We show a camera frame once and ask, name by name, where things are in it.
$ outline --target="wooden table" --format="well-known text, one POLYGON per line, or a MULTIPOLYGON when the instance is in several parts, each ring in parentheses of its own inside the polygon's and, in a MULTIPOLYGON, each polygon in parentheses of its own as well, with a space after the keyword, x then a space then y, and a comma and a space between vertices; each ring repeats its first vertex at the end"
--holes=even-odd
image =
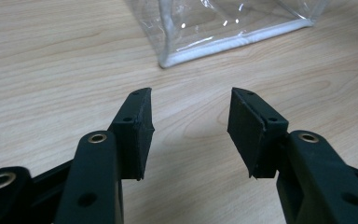
POLYGON ((227 134, 232 87, 257 92, 290 131, 358 167, 358 1, 313 28, 163 70, 125 1, 0 1, 0 167, 38 175, 153 88, 145 180, 123 183, 126 223, 284 223, 273 179, 249 179, 227 134))

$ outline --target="wood grain surface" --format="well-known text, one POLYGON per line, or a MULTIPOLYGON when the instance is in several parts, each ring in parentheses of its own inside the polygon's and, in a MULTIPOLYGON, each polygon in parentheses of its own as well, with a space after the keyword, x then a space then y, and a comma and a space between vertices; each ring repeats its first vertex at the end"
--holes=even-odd
POLYGON ((156 131, 145 180, 123 182, 126 223, 284 223, 276 180, 249 179, 227 134, 230 91, 257 92, 358 168, 358 1, 166 70, 125 1, 0 1, 0 167, 72 159, 143 87, 156 131))

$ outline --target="transparent vinyl pouch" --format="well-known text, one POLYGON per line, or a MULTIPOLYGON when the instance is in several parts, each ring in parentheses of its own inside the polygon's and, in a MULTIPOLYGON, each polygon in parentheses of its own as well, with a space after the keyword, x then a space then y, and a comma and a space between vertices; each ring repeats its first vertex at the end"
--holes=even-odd
POLYGON ((170 67, 312 26, 329 0, 130 0, 170 67))

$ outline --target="screw hole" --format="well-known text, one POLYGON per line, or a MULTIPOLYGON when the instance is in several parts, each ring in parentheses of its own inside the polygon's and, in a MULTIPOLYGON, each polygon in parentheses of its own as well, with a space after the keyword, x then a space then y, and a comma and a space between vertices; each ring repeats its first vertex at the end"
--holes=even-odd
POLYGON ((358 197, 356 195, 344 192, 341 194, 341 197, 345 202, 358 206, 358 197))
POLYGON ((95 193, 84 193, 77 200, 77 204, 80 207, 89 207, 97 201, 97 195, 95 193))
POLYGON ((301 134, 298 135, 298 137, 301 140, 309 142, 309 143, 317 143, 317 142, 319 142, 319 138, 316 137, 313 134, 310 134, 310 133, 301 133, 301 134))
POLYGON ((16 174, 12 172, 4 172, 0 174, 0 189, 11 184, 16 179, 16 174))
POLYGON ((90 143, 101 143, 106 139, 106 135, 102 133, 96 133, 89 138, 90 143))

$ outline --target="metal grommet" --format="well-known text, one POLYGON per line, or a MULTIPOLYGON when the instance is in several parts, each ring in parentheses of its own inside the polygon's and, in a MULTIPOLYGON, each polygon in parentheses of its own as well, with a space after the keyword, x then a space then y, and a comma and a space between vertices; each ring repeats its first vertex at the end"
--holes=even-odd
POLYGON ((96 133, 92 136, 89 137, 89 142, 90 143, 93 143, 93 144, 96 144, 96 143, 101 143, 103 142, 104 140, 106 140, 106 135, 103 134, 103 133, 96 133))
POLYGON ((4 172, 0 174, 0 189, 11 184, 16 179, 16 174, 12 172, 4 172))
POLYGON ((317 142, 319 142, 319 138, 317 136, 315 136, 314 134, 311 134, 311 133, 300 133, 298 135, 298 137, 301 140, 309 142, 309 143, 317 143, 317 142))

